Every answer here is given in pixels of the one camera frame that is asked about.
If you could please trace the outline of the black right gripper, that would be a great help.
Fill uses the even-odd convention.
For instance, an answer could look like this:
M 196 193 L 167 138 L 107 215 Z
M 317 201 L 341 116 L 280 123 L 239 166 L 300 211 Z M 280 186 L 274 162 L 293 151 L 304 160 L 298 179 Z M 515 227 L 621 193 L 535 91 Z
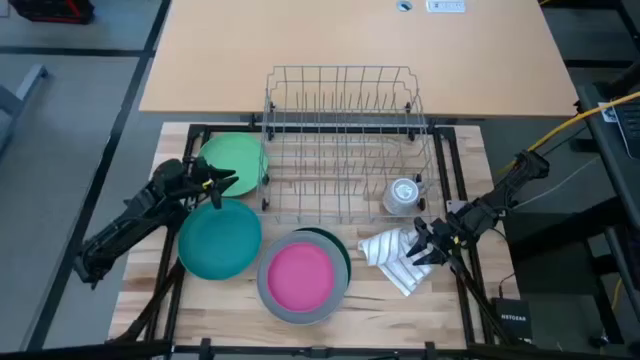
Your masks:
M 414 266 L 444 265 L 452 257 L 434 244 L 436 234 L 453 244 L 475 244 L 488 230 L 487 202 L 447 202 L 446 210 L 444 220 L 436 218 L 430 224 L 421 217 L 414 218 L 417 240 L 406 253 L 412 257 L 422 252 Z

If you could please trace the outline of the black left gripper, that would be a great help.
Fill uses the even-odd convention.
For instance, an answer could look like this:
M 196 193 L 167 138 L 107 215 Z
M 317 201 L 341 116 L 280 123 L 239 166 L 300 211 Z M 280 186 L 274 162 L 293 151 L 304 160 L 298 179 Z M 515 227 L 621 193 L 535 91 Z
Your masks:
M 188 158 L 188 163 L 194 198 L 198 200 L 204 195 L 211 200 L 215 209 L 221 209 L 222 195 L 239 180 L 238 177 L 233 177 L 236 171 L 211 167 L 203 157 Z

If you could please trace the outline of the light green plate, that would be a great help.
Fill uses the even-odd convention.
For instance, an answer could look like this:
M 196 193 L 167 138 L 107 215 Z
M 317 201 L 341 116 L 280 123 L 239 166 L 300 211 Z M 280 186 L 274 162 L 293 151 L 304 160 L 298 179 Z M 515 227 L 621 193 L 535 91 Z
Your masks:
M 201 147 L 199 156 L 218 169 L 235 171 L 239 180 L 224 192 L 225 197 L 253 191 L 262 182 L 269 164 L 261 142 L 247 133 L 214 135 Z

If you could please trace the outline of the teal plate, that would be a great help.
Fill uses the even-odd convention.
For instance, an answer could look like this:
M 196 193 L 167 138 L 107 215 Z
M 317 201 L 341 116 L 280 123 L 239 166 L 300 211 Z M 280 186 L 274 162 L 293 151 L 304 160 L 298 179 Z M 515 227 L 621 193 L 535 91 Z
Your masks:
M 205 280 L 227 280 L 256 259 L 262 243 L 257 214 L 243 202 L 224 199 L 195 208 L 179 231 L 178 257 L 187 271 Z

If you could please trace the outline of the dark green plate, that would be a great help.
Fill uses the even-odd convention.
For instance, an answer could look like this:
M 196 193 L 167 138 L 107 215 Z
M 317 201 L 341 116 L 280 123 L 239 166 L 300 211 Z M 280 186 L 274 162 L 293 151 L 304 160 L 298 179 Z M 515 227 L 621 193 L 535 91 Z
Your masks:
M 292 243 L 311 243 L 326 251 L 333 263 L 335 285 L 330 297 L 321 306 L 328 302 L 340 302 L 348 288 L 351 275 L 351 260 L 344 244 L 332 233 L 316 228 L 289 233 L 285 237 L 284 247 Z

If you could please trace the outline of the small pink plate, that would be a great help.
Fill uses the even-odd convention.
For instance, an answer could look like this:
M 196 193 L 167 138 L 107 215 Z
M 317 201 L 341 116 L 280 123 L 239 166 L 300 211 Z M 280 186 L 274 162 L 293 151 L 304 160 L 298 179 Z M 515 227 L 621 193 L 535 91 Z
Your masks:
M 282 308 L 311 312 L 330 297 L 334 285 L 333 263 L 321 247 L 292 243 L 278 250 L 267 267 L 267 289 Z

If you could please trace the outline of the grey plate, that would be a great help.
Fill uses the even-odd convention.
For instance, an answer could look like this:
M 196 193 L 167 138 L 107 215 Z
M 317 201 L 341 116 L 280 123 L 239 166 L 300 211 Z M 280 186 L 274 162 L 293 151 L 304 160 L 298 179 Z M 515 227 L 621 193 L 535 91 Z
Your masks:
M 307 229 L 308 231 L 311 228 L 316 227 L 306 227 L 297 229 L 295 231 L 301 231 L 302 229 Z M 328 302 L 324 306 L 317 308 L 311 312 L 305 313 L 296 313 L 285 310 L 280 307 L 275 300 L 271 297 L 268 289 L 267 289 L 267 267 L 269 262 L 272 260 L 273 256 L 276 254 L 278 250 L 281 250 L 285 245 L 285 235 L 281 239 L 275 241 L 272 245 L 270 245 L 262 255 L 261 261 L 258 266 L 257 275 L 256 275 L 256 284 L 258 288 L 258 294 L 261 302 L 269 310 L 275 317 L 278 319 L 287 322 L 289 324 L 294 325 L 312 325 L 318 322 L 321 322 L 327 319 L 333 312 L 335 312 L 339 305 L 341 304 L 343 298 L 340 302 Z

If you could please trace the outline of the white striped dish towel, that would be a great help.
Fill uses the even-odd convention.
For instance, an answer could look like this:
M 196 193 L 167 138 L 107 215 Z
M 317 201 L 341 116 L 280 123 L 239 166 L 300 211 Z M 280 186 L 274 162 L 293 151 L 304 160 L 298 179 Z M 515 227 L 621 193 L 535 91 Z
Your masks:
M 358 242 L 368 266 L 379 268 L 404 295 L 411 295 L 432 273 L 431 265 L 414 265 L 420 255 L 428 255 L 432 247 L 411 257 L 407 253 L 418 240 L 418 232 L 408 228 L 395 228 Z

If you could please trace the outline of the clear patterned glass cup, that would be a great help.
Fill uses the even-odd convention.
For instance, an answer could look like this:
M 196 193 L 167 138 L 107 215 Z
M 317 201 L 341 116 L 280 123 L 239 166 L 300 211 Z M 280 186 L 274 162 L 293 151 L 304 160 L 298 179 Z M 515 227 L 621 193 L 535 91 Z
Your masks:
M 422 198 L 424 184 L 410 178 L 398 178 L 385 190 L 382 204 L 395 216 L 409 216 L 422 212 L 426 207 Z

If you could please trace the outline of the tan wooden desk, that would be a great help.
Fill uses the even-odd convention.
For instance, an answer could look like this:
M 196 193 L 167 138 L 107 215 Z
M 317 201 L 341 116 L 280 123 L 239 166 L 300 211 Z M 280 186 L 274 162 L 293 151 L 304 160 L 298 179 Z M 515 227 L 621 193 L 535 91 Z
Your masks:
M 574 85 L 537 0 L 173 0 L 140 108 L 251 112 L 278 65 L 405 66 L 438 115 L 569 116 Z

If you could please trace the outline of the black keyboard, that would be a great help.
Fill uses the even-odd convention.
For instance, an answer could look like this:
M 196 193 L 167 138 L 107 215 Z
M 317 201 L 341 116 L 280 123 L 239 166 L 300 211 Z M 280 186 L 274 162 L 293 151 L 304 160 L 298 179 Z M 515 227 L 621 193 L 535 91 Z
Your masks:
M 640 100 L 617 105 L 614 111 L 628 155 L 640 160 Z

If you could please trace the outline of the white power strip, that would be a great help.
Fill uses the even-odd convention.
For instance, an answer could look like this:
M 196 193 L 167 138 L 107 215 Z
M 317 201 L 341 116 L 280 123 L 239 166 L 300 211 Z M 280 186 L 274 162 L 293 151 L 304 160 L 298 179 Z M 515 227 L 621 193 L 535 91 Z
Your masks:
M 428 12 L 432 13 L 464 13 L 465 0 L 426 0 Z

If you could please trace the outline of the black and red toolbox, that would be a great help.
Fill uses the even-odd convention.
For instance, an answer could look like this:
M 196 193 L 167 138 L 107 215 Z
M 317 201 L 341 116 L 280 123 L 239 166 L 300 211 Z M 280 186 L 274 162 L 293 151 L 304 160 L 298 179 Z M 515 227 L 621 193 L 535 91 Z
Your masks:
M 87 25 L 94 18 L 89 0 L 7 0 L 23 18 L 32 22 Z

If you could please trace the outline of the black network switch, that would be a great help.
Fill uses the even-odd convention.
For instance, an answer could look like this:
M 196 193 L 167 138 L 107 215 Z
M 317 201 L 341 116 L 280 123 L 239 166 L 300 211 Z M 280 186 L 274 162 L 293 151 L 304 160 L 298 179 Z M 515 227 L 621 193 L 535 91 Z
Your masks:
M 529 304 L 524 300 L 493 298 L 492 303 L 503 327 L 520 340 L 533 340 Z

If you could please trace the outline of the black metal table frame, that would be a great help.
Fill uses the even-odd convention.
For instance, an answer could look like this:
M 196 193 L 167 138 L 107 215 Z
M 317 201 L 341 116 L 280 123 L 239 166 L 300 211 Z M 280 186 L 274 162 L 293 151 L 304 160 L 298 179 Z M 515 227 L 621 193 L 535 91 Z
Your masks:
M 466 349 L 439 349 L 432 342 L 419 348 L 332 348 L 332 347 L 253 347 L 213 345 L 205 338 L 198 346 L 176 345 L 169 340 L 119 340 L 75 347 L 0 353 L 0 360 L 144 360 L 174 354 L 196 354 L 199 360 L 214 360 L 217 355 L 290 356 L 329 359 L 335 356 L 382 358 L 416 357 L 420 360 L 441 358 L 484 360 L 632 360 L 629 357 L 542 350 L 530 344 L 522 347 L 472 343 Z

